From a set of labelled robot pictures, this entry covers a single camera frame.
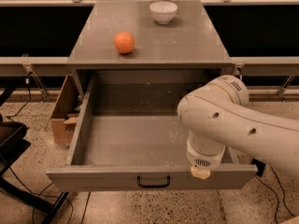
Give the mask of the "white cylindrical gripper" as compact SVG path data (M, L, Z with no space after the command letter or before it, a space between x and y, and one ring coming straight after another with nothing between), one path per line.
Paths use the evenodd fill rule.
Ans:
M211 172L220 166L225 151L225 145L212 140L187 140L187 159L192 165L191 173L194 178L206 180Z

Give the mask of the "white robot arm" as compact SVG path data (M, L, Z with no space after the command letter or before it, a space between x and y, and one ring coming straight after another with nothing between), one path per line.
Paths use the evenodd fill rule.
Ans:
M187 158L196 175L218 168L232 147L293 178L299 177L299 121L247 108L249 92L237 77L217 77L185 95L178 117L189 131Z

